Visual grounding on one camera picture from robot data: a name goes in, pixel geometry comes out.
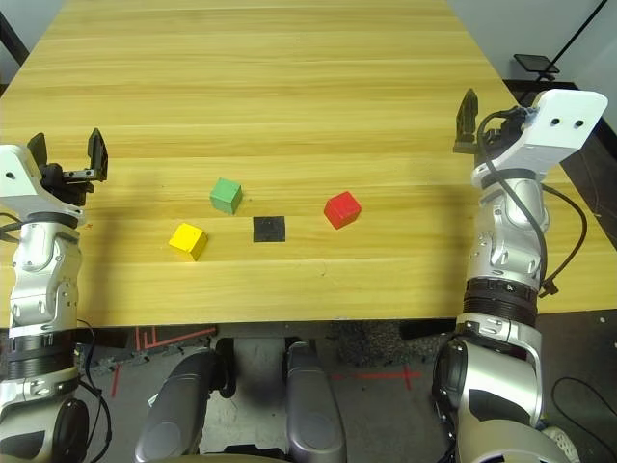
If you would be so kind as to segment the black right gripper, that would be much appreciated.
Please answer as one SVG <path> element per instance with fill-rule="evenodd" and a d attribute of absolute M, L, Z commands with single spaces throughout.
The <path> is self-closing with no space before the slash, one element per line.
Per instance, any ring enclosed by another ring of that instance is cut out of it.
<path fill-rule="evenodd" d="M 523 133 L 523 125 L 527 119 L 527 109 L 515 106 L 511 109 L 494 112 L 486 116 L 476 130 L 477 115 L 477 95 L 473 89 L 468 89 L 456 116 L 453 151 L 474 154 L 475 162 L 484 162 L 486 158 L 494 160 L 499 157 L 520 139 Z M 497 128 L 487 129 L 486 126 L 493 119 L 502 120 L 501 125 Z"/>

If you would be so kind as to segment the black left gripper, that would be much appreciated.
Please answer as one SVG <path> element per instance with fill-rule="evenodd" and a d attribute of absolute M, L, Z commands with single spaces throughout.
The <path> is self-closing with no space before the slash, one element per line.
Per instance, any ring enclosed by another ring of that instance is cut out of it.
<path fill-rule="evenodd" d="M 88 156 L 91 159 L 90 170 L 66 171 L 56 163 L 47 164 L 47 147 L 45 136 L 38 133 L 27 144 L 36 164 L 40 167 L 40 184 L 44 190 L 63 203 L 85 205 L 88 193 L 93 193 L 91 179 L 105 181 L 108 172 L 108 152 L 104 139 L 98 128 L 89 138 Z"/>

